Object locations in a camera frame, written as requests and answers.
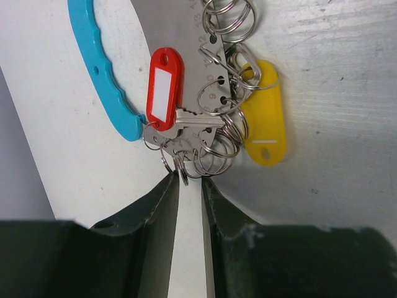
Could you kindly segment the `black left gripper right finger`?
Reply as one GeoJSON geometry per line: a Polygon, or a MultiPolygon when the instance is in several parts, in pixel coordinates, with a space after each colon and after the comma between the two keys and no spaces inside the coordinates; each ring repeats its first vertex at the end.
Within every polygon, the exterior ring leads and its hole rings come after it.
{"type": "Polygon", "coordinates": [[[396,250],[369,227],[262,225],[202,179],[208,297],[395,297],[396,250]]]}

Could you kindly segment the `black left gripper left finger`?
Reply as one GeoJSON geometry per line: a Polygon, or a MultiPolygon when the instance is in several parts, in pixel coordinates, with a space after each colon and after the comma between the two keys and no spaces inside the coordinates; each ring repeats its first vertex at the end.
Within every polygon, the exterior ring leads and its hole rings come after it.
{"type": "Polygon", "coordinates": [[[2,297],[166,297],[179,203],[169,173],[91,228],[69,220],[1,222],[2,297]]]}

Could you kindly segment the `metal key organizer blue handle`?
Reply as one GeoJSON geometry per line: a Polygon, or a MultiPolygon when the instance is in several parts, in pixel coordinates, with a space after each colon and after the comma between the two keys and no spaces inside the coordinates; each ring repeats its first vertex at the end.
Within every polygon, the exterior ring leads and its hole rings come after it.
{"type": "Polygon", "coordinates": [[[69,1],[74,37],[96,93],[117,132],[128,141],[142,138],[153,151],[172,156],[184,181],[227,171],[243,144],[233,122],[241,104],[259,86],[242,76],[236,59],[254,57],[244,46],[256,28],[252,1],[133,1],[152,54],[175,49],[184,62],[182,102],[171,129],[159,132],[138,112],[118,84],[102,46],[92,1],[69,1]],[[185,166],[190,163],[194,173],[185,166]]]}

